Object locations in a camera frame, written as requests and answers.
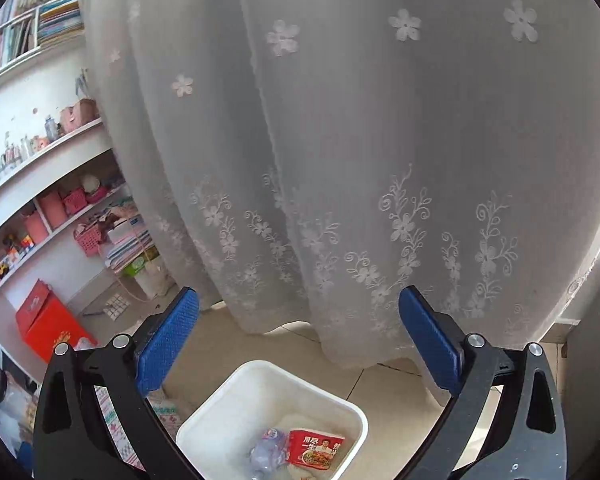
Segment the red box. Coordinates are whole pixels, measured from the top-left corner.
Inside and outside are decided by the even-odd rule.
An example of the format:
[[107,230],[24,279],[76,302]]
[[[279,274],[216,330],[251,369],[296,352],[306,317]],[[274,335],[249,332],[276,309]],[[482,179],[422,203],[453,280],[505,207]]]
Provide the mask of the red box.
[[41,280],[37,280],[16,312],[16,323],[22,340],[47,363],[58,343],[75,346],[86,337],[97,344]]

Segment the white wall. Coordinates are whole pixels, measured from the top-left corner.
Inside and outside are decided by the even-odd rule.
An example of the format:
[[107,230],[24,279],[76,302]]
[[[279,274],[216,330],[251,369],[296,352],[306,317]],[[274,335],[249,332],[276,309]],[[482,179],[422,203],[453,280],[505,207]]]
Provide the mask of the white wall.
[[60,110],[78,100],[75,79],[87,67],[84,46],[31,62],[25,72],[0,85],[0,155],[5,132],[18,145],[25,135],[44,136],[46,116],[59,121]]

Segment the pink bag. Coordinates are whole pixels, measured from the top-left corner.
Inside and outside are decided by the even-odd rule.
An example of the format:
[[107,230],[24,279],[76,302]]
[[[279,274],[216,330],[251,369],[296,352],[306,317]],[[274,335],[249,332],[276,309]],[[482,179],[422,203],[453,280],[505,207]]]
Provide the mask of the pink bag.
[[74,106],[68,106],[60,112],[60,124],[65,133],[74,131],[96,118],[96,101],[80,99]]

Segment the bottle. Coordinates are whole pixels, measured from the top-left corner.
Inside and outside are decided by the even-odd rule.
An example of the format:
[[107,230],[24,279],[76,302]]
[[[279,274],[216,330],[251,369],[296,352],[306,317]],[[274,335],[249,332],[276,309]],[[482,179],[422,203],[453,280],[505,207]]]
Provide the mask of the bottle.
[[45,119],[45,131],[46,138],[49,139],[49,142],[54,142],[54,140],[58,140],[58,126],[56,122],[51,118],[50,115],[46,116]]
[[270,478],[285,462],[286,435],[269,428],[249,453],[251,480]]

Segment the toy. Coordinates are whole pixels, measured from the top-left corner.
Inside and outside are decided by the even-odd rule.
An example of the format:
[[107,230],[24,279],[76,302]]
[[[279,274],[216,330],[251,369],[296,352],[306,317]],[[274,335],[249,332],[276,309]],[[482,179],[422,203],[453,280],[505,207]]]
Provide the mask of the toy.
[[4,278],[9,272],[9,260],[5,256],[0,260],[0,279]]
[[31,236],[26,235],[22,240],[20,240],[20,247],[24,250],[25,254],[29,253],[35,247],[35,243],[31,239]]

